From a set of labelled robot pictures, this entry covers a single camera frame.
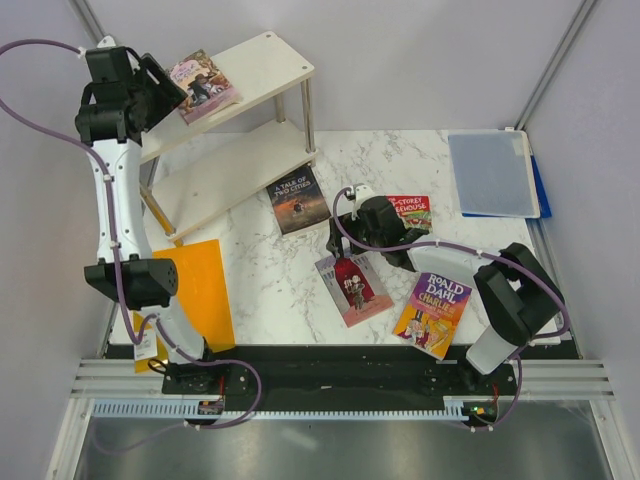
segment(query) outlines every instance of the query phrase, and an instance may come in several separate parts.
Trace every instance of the shelf leg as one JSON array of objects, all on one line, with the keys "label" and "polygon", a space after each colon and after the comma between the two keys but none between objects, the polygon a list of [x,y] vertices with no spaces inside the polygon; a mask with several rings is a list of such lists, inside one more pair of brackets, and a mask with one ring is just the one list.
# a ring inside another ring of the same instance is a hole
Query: shelf leg
[{"label": "shelf leg", "polygon": [[273,98],[276,102],[276,122],[283,123],[286,118],[284,117],[284,98],[282,93],[279,93]]},{"label": "shelf leg", "polygon": [[307,153],[316,151],[316,140],[313,136],[313,110],[311,109],[311,85],[310,80],[300,84],[302,88],[302,113],[304,115],[304,135],[307,141]]},{"label": "shelf leg", "polygon": [[[144,201],[147,208],[151,211],[153,216],[156,218],[156,220],[164,230],[165,235],[170,237],[171,235],[176,233],[176,227],[171,224],[171,221],[169,221],[167,215],[162,211],[162,208],[160,208],[160,205],[154,198],[151,190],[149,190],[142,184],[140,184],[140,196],[142,197],[142,200]],[[176,247],[181,247],[183,245],[183,241],[182,239],[173,240],[173,244]]]}]

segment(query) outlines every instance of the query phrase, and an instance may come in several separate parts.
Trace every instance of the gray floor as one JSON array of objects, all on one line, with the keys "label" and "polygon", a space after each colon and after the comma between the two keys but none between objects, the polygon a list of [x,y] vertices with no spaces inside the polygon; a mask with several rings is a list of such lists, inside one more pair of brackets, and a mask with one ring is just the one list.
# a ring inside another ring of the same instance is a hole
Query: gray floor
[{"label": "gray floor", "polygon": [[[98,420],[108,446],[175,423]],[[521,403],[493,433],[435,422],[253,421],[217,432],[179,429],[120,457],[85,445],[77,478],[96,480],[580,479],[611,475],[588,405]]]}]

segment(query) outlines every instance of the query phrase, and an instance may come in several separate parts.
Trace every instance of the white wall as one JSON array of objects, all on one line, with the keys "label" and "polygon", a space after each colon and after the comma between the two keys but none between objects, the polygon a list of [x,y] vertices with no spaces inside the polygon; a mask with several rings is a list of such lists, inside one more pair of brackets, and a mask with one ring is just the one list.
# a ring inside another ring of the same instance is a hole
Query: white wall
[{"label": "white wall", "polygon": [[[319,130],[513,125],[579,0],[89,0],[106,31],[170,66],[274,30],[316,67]],[[299,90],[286,97],[300,118]],[[242,131],[272,105],[226,125]]]},{"label": "white wall", "polygon": [[640,3],[600,2],[528,128],[545,222],[585,353],[640,446]]},{"label": "white wall", "polygon": [[[89,46],[64,0],[5,0],[0,44],[44,37]],[[0,95],[28,118],[75,133],[86,64],[52,47],[0,57]],[[48,466],[81,356],[95,355],[107,302],[85,285],[95,261],[91,170],[76,147],[0,111],[0,476]]]}]

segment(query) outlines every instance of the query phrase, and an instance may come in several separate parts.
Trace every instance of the marble surface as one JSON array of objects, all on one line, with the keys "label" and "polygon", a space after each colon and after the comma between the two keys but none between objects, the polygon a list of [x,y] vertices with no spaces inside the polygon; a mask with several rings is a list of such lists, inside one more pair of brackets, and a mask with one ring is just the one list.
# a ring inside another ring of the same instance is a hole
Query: marble surface
[{"label": "marble surface", "polygon": [[[236,137],[236,134],[196,137],[161,158],[156,181]],[[434,233],[441,238],[478,247],[505,247],[514,241],[531,247],[524,220],[463,218],[456,211],[447,132],[318,132],[316,143],[321,153],[314,171],[329,204],[341,188],[354,183],[365,183],[380,194],[429,195]],[[339,213],[350,210],[346,200],[340,205]],[[391,267],[379,254],[367,254],[395,305],[347,328],[314,266],[327,256],[328,231],[325,226],[282,238],[263,190],[185,238],[185,243],[220,239],[238,344],[401,342],[390,332],[418,274]],[[154,249],[170,246],[159,226],[149,228],[148,234]],[[117,324],[112,341],[128,343],[121,322]],[[488,324],[474,290],[454,343],[473,343]],[[555,329],[550,322],[543,331]]]}]

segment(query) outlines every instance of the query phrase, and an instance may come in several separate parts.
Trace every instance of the white shelf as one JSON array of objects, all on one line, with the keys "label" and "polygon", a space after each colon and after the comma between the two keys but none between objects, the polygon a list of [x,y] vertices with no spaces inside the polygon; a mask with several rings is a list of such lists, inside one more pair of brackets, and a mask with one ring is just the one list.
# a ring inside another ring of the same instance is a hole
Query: white shelf
[{"label": "white shelf", "polygon": [[[142,135],[141,162],[152,160],[314,73],[313,65],[273,32],[263,33],[211,58],[238,89],[242,101],[191,125],[187,125],[177,111],[172,112],[153,130]],[[304,139],[301,142],[298,148],[304,151]]]},{"label": "white shelf", "polygon": [[[179,239],[278,178],[311,161],[304,134],[289,121],[265,123],[153,186]],[[160,227],[147,209],[148,234]]]}]

